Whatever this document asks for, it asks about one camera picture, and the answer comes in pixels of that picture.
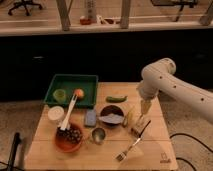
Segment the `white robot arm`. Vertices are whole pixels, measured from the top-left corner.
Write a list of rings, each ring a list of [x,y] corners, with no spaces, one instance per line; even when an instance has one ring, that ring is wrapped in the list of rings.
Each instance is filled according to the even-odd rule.
[[[137,87],[141,98],[150,101],[162,91],[194,108],[213,124],[213,93],[176,78],[175,72],[176,64],[170,58],[163,58],[145,66],[141,71],[142,81]]]

